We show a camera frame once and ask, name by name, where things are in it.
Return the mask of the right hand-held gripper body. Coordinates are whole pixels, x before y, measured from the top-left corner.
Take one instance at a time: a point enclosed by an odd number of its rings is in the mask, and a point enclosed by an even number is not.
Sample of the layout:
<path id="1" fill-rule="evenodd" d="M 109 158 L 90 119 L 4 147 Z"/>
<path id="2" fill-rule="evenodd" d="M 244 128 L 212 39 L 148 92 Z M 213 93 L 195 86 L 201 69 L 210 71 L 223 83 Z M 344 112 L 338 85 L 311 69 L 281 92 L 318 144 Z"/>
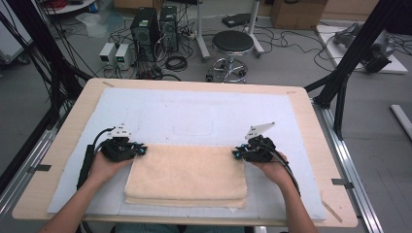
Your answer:
<path id="1" fill-rule="evenodd" d="M 243 146 L 243 159 L 248 162 L 270 162 L 273 158 L 273 153 L 276 146 L 268 137 L 263 137 L 262 134 L 275 125 L 274 122 L 251 126 L 245 139 L 248 144 Z"/>

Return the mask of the cream towel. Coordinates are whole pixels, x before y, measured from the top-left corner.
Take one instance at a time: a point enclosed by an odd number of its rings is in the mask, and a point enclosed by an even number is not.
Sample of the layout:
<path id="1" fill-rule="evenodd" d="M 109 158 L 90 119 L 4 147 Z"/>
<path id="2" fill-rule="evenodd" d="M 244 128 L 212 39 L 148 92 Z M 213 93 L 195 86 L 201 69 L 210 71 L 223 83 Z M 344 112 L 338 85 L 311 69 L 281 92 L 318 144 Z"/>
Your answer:
<path id="1" fill-rule="evenodd" d="M 124 194 L 130 204 L 243 209 L 244 162 L 231 147 L 152 145 L 134 159 Z"/>

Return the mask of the person's left hand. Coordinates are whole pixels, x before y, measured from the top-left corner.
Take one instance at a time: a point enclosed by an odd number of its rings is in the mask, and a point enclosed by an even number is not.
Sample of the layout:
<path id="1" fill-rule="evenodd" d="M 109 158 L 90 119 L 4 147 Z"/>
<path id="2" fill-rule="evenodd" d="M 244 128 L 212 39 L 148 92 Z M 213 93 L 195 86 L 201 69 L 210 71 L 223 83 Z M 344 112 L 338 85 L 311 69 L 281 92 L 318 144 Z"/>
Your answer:
<path id="1" fill-rule="evenodd" d="M 121 168 L 130 165 L 132 162 L 132 159 L 113 162 L 99 151 L 93 159 L 86 183 L 101 185 L 112 178 Z"/>

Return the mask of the white grid mat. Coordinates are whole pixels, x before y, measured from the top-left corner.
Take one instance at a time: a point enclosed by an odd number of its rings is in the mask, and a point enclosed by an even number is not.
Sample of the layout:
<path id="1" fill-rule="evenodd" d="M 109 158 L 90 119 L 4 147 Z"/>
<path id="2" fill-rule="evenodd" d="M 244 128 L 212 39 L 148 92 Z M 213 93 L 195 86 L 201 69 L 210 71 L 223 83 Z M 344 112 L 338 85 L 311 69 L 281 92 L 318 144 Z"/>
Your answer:
<path id="1" fill-rule="evenodd" d="M 74 194 L 87 144 L 106 127 L 123 124 L 130 140 L 152 145 L 235 147 L 246 144 L 251 126 L 274 122 L 264 134 L 285 153 L 301 200 L 315 221 L 326 219 L 322 198 L 288 94 L 108 88 L 70 155 L 48 211 L 56 213 Z M 124 189 L 132 166 L 122 169 L 93 197 L 91 215 L 283 220 L 285 205 L 277 185 L 244 162 L 247 202 L 243 209 L 130 204 Z"/>

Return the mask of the white power supply box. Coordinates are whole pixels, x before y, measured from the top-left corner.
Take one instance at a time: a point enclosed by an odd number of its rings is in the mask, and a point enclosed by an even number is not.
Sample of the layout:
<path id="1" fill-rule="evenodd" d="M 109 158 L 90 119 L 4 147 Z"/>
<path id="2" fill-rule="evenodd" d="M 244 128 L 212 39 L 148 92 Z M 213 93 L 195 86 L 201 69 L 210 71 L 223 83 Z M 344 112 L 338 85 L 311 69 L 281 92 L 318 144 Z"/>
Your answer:
<path id="1" fill-rule="evenodd" d="M 116 54 L 116 45 L 114 43 L 106 43 L 99 53 L 99 57 L 101 61 L 110 66 L 115 66 L 116 65 L 116 59 L 115 59 L 115 54 Z"/>
<path id="2" fill-rule="evenodd" d="M 133 62 L 130 45 L 120 44 L 115 58 L 121 70 L 128 70 Z"/>

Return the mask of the black round stool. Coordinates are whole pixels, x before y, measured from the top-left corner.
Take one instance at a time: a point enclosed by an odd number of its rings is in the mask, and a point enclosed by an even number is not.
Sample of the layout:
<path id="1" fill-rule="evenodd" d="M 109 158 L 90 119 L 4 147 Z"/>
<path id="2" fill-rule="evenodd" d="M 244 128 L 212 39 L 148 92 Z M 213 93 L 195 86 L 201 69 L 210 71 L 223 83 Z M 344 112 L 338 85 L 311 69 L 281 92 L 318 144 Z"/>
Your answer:
<path id="1" fill-rule="evenodd" d="M 235 30 L 222 31 L 213 37 L 212 46 L 223 57 L 209 68 L 206 81 L 210 83 L 218 79 L 222 83 L 244 83 L 248 67 L 238 56 L 247 55 L 253 50 L 254 41 L 251 36 Z"/>

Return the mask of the large black computer tower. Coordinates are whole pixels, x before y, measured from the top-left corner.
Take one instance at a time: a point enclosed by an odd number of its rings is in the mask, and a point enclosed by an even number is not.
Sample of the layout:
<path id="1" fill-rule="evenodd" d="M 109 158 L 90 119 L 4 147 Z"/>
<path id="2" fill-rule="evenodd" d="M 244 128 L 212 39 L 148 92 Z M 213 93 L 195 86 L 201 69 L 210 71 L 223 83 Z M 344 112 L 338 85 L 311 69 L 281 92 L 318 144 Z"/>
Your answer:
<path id="1" fill-rule="evenodd" d="M 160 29 L 155 8 L 139 8 L 130 26 L 138 61 L 155 61 L 155 44 Z"/>

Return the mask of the slim black computer tower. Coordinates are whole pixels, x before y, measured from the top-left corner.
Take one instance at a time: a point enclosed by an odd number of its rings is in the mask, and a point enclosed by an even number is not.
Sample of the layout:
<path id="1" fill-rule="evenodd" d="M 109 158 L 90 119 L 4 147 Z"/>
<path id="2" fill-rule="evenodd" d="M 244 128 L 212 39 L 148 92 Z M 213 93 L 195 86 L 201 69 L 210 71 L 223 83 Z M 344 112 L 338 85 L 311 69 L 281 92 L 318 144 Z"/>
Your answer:
<path id="1" fill-rule="evenodd" d="M 179 49 L 177 7 L 163 6 L 160 11 L 159 24 L 166 50 L 176 52 Z"/>

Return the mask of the clear plastic sheet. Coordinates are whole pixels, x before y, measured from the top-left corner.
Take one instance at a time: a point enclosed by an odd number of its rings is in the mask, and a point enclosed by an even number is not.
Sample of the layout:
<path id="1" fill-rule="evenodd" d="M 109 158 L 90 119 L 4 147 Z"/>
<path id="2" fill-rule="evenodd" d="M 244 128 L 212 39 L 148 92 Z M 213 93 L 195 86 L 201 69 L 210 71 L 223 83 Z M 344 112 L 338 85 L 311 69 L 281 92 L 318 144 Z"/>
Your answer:
<path id="1" fill-rule="evenodd" d="M 86 26 L 86 34 L 90 38 L 103 38 L 123 26 L 124 19 L 116 13 L 92 14 L 82 13 L 76 20 Z"/>

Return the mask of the black flat device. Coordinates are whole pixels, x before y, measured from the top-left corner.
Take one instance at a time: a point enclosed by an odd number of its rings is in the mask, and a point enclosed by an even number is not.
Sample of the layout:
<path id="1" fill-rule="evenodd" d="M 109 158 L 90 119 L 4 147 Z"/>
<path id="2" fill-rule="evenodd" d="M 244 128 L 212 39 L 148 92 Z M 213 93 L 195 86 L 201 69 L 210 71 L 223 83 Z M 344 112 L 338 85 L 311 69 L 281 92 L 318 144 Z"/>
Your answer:
<path id="1" fill-rule="evenodd" d="M 248 23 L 250 21 L 250 17 L 250 14 L 237 14 L 234 16 L 223 17 L 222 23 L 231 28 Z"/>

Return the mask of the white pipe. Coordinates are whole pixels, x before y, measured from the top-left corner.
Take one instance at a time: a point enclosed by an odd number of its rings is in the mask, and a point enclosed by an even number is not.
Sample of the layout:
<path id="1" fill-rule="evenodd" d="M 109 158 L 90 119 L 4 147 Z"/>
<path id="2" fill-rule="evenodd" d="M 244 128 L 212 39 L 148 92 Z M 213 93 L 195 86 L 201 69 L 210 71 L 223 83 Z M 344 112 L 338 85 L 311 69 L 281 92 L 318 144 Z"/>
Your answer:
<path id="1" fill-rule="evenodd" d="M 409 139 L 412 141 L 412 121 L 399 105 L 391 105 L 391 110 L 393 111 L 395 117 L 397 118 L 405 133 L 408 135 Z"/>

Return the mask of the white round table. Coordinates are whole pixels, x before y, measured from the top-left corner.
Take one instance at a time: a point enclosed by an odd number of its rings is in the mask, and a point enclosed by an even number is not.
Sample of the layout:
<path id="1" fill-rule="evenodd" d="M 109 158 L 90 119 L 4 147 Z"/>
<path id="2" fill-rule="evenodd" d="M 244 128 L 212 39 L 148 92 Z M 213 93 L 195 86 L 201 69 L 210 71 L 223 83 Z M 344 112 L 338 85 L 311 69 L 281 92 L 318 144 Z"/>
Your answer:
<path id="1" fill-rule="evenodd" d="M 97 0 L 46 0 L 41 6 L 49 15 L 61 15 L 79 10 L 96 13 L 99 10 Z"/>

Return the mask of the white floor board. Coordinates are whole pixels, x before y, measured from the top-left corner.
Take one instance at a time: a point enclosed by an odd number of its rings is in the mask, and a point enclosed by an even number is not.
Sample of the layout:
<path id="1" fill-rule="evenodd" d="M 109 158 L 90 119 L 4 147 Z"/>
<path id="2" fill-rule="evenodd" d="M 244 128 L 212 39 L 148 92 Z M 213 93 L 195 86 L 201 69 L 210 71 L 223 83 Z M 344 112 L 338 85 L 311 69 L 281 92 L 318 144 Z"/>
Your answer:
<path id="1" fill-rule="evenodd" d="M 343 55 L 346 52 L 346 48 L 343 45 L 336 45 L 333 43 L 333 38 L 336 32 L 344 30 L 344 27 L 339 26 L 327 26 L 318 25 L 317 32 L 326 46 L 326 51 L 333 62 L 334 66 L 337 66 Z M 398 74 L 403 75 L 408 72 L 408 70 L 393 56 L 389 56 L 390 63 L 387 64 L 381 71 L 380 74 Z"/>

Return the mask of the metal table bracket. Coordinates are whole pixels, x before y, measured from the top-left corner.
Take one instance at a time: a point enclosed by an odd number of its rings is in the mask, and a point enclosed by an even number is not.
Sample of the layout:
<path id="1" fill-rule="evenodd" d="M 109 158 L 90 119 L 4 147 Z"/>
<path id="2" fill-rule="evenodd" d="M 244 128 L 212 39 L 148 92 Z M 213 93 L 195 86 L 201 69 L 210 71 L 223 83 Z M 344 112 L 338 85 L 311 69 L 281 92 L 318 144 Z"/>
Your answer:
<path id="1" fill-rule="evenodd" d="M 44 171 L 44 172 L 48 172 L 51 168 L 51 165 L 47 165 L 47 164 L 38 164 L 37 166 L 31 166 L 27 173 L 30 174 L 34 174 L 37 171 Z"/>
<path id="2" fill-rule="evenodd" d="M 351 189 L 353 188 L 353 184 L 351 182 L 346 181 L 345 179 L 332 179 L 331 180 L 334 185 L 342 185 L 346 189 Z"/>

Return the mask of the black frame post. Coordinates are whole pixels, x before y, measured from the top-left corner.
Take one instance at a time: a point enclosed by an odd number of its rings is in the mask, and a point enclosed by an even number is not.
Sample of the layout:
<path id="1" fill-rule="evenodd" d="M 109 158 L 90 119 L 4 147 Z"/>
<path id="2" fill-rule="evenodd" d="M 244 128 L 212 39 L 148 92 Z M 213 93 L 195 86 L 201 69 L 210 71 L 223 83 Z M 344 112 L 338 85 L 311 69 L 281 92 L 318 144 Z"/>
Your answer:
<path id="1" fill-rule="evenodd" d="M 336 68 L 324 78 L 304 87 L 307 92 L 319 87 L 323 88 L 321 93 L 314 98 L 314 102 L 323 109 L 328 109 L 331 101 L 336 98 L 332 129 L 340 141 L 343 140 L 342 122 L 348 80 L 366 55 L 367 50 L 405 2 L 406 0 L 379 0 Z"/>
<path id="2" fill-rule="evenodd" d="M 53 126 L 62 120 L 60 109 L 66 104 L 74 103 L 83 91 L 83 87 L 78 79 L 87 82 L 91 79 L 91 75 L 77 68 L 64 57 L 31 0 L 0 1 L 8 3 L 9 8 L 15 13 L 15 16 L 32 39 L 38 52 L 47 61 L 46 71 L 44 71 L 36 61 L 36 52 L 22 38 L 17 28 L 0 12 L 0 21 L 28 52 L 44 83 L 49 86 L 48 94 L 51 107 L 47 112 L 46 120 L 48 121 L 48 126 Z"/>

